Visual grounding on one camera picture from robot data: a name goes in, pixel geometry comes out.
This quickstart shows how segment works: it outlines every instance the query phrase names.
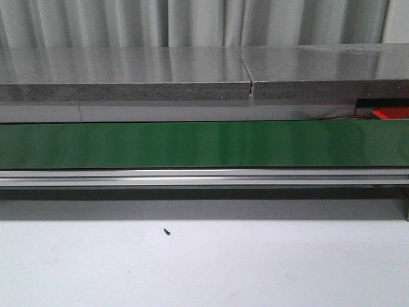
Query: aluminum rail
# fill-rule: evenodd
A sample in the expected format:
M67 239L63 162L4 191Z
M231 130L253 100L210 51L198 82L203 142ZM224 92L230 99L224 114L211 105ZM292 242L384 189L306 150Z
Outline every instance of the aluminum rail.
M155 185L409 186L409 168L0 171L0 187Z

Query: gray curtain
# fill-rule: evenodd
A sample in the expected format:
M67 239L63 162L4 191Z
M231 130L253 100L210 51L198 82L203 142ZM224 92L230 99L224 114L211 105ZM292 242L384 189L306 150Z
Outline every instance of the gray curtain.
M387 0L0 0L1 47L380 42Z

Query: white floor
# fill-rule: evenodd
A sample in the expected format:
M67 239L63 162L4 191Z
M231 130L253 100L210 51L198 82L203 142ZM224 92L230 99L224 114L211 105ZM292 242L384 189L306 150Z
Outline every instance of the white floor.
M2 307L407 307L408 289L404 220L0 222Z

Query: curtain fold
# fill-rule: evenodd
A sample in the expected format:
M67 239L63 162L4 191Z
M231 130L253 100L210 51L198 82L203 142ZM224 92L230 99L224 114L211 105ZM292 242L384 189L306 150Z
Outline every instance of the curtain fold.
M380 42L387 0L0 0L1 47Z

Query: green panel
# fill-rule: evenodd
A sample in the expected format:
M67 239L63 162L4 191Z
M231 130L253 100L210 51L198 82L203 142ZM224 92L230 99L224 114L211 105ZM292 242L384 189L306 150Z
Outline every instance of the green panel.
M0 168L409 166L409 120L0 125Z

